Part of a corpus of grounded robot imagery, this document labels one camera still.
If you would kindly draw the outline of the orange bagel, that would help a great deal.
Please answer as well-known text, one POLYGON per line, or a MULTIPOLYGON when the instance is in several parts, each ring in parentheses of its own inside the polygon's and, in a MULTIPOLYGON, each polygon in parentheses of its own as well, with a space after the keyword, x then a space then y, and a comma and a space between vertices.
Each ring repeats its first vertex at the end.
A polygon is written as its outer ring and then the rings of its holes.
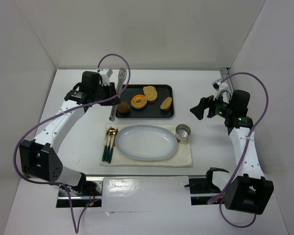
POLYGON ((142 94, 138 94, 134 96, 131 100, 131 106, 135 109, 141 109, 145 107, 147 104, 147 98, 146 96, 142 94))

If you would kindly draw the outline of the metal tongs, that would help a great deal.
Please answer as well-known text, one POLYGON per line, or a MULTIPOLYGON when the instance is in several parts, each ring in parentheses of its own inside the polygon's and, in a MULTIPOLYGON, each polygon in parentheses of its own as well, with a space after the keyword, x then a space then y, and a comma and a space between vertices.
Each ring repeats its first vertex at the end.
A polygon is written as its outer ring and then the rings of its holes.
MULTIPOLYGON (((119 93, 122 90, 123 87, 123 83, 126 79, 127 76, 127 71, 125 68, 120 68, 119 69, 119 74, 118 74, 118 84, 117 84, 117 88, 116 88, 116 92, 119 93)), ((115 121, 115 117, 116 117, 116 112, 117 112, 117 105, 114 105, 111 109, 111 113, 109 116, 109 120, 111 122, 115 121)))

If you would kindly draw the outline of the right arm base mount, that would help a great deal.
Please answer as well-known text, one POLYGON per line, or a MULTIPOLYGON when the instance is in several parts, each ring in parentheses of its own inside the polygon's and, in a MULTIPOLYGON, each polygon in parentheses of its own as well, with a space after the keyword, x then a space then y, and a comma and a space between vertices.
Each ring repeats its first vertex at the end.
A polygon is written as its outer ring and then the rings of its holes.
POLYGON ((190 176, 188 188, 191 195, 191 205, 207 205, 209 199, 218 195, 229 180, 229 171, 211 167, 205 176, 190 176))

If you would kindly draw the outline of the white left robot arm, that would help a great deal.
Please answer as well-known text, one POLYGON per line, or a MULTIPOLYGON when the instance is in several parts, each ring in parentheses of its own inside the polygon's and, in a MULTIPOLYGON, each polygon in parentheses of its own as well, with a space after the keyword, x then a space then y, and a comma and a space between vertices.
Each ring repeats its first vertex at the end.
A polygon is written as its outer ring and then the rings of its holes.
POLYGON ((85 115, 91 103, 102 101, 103 106, 120 103, 116 94, 123 87, 127 71, 124 68, 119 70, 117 84, 110 82, 111 75, 111 69, 83 72, 81 82, 75 84, 64 97, 58 117, 33 140, 21 142, 19 153, 24 175, 39 178, 51 185, 68 187, 77 195, 81 195, 90 186, 86 175, 65 167, 57 153, 66 135, 85 115))

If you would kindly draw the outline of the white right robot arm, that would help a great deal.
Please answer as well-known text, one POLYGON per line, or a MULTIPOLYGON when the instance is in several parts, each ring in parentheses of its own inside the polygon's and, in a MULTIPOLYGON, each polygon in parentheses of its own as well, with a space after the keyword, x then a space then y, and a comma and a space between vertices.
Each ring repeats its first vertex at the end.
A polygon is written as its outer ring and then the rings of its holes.
POLYGON ((233 176, 221 183, 221 192, 211 203, 223 198, 228 210, 261 215, 273 193, 273 182, 266 180, 260 167, 255 142, 254 124, 247 116, 250 94, 235 90, 229 102, 218 92, 216 96, 201 98, 199 104, 190 109, 199 120, 208 110, 208 118, 220 116, 234 147, 236 169, 233 176))

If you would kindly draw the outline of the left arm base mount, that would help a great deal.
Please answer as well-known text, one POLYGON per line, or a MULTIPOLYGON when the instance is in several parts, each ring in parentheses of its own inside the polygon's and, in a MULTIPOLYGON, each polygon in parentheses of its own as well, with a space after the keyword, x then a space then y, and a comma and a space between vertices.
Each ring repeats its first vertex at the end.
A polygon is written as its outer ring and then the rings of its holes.
MULTIPOLYGON (((103 177, 97 176, 87 176, 86 186, 83 186, 81 193, 76 193, 68 187, 72 207, 73 208, 83 208, 87 204, 90 204, 90 208, 101 207, 102 205, 102 190, 103 190, 103 177)), ((63 186, 59 187, 58 196, 56 201, 57 208, 69 208, 69 196, 63 186)))

